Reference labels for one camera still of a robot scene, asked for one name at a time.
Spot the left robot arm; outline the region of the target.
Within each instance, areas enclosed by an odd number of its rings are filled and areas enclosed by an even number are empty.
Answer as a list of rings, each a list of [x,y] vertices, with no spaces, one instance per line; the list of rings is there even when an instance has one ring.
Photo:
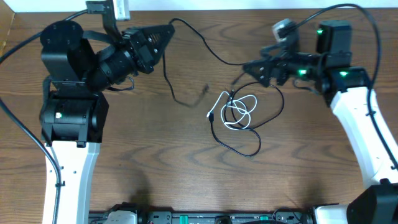
[[[105,90],[138,72],[151,73],[175,29],[172,25],[118,31],[83,30],[75,21],[58,21],[40,36],[44,83],[40,112],[46,160],[44,223],[86,223],[91,181],[100,153],[109,105]]]

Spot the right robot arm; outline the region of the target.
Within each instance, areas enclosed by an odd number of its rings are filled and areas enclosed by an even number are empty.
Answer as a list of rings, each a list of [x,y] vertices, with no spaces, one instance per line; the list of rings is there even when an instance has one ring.
[[[314,54],[299,50],[294,22],[273,27],[277,53],[261,51],[261,59],[244,64],[244,71],[263,86],[275,78],[313,81],[326,105],[338,118],[358,161],[364,192],[347,205],[314,206],[303,223],[396,223],[397,143],[378,107],[366,70],[351,65],[352,28],[348,21],[320,23]]]

